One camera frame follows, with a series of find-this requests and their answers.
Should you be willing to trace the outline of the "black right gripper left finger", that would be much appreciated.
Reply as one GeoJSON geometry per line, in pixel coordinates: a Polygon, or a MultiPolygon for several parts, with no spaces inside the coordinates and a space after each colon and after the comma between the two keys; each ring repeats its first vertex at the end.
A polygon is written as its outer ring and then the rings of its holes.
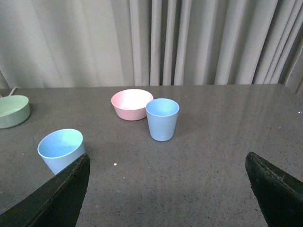
{"type": "Polygon", "coordinates": [[[87,192],[90,158],[81,155],[0,216],[2,227],[74,227],[87,192]]]}

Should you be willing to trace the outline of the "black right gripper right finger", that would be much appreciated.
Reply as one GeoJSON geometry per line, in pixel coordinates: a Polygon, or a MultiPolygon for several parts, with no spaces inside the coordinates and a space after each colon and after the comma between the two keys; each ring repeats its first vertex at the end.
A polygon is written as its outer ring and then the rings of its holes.
{"type": "Polygon", "coordinates": [[[246,156],[245,168],[267,225],[301,227],[303,183],[254,152],[246,156]]]}

